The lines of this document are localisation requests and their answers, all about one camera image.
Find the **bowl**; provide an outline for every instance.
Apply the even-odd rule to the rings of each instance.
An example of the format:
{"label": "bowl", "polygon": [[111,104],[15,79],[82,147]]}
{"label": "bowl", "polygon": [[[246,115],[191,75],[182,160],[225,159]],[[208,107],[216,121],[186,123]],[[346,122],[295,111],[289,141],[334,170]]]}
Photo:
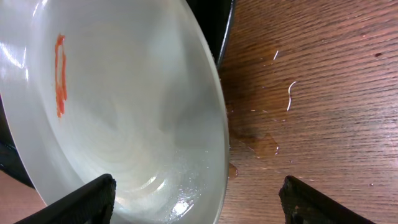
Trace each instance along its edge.
{"label": "bowl", "polygon": [[185,1],[3,1],[0,92],[47,205],[109,173],[113,223],[217,222],[226,113]]}

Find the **red-orange sauce smear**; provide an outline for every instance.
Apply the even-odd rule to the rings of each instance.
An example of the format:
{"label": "red-orange sauce smear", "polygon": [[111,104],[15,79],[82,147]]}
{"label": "red-orange sauce smear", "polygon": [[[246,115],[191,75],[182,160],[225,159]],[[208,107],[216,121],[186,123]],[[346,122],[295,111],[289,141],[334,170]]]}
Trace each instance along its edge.
{"label": "red-orange sauce smear", "polygon": [[[65,49],[63,47],[63,41],[65,36],[59,34],[57,42],[55,43],[55,100],[57,101],[57,116],[61,118],[62,114],[65,113],[65,100],[68,98],[67,94],[67,81],[65,78],[65,69],[67,64],[67,56],[65,55]],[[61,60],[62,67],[58,69],[58,51],[61,49]]]}

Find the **wooden table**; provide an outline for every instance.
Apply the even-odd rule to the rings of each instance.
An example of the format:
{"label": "wooden table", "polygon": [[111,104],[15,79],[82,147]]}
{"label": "wooden table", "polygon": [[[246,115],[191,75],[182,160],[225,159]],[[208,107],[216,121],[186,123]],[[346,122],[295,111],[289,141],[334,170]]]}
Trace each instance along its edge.
{"label": "wooden table", "polygon": [[398,1],[238,1],[220,78],[239,176],[220,223],[284,223],[286,175],[397,223],[397,75]]}

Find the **black plate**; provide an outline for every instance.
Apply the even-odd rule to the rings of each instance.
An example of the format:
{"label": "black plate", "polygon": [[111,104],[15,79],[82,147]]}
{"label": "black plate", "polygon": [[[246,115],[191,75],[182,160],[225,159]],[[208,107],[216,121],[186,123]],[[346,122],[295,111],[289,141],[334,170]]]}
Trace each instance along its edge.
{"label": "black plate", "polygon": [[[217,68],[221,66],[236,0],[187,0],[205,35]],[[0,99],[0,170],[33,187],[15,150]]]}

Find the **white ceramic dish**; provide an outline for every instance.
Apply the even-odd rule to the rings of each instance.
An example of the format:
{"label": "white ceramic dish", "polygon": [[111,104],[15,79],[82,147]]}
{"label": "white ceramic dish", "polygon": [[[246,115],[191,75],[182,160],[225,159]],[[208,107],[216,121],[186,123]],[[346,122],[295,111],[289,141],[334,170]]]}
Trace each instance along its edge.
{"label": "white ceramic dish", "polygon": [[[65,56],[55,46],[60,35]],[[0,1],[0,91],[46,204],[109,173],[114,223],[217,222],[228,176],[226,113],[185,1]]]}

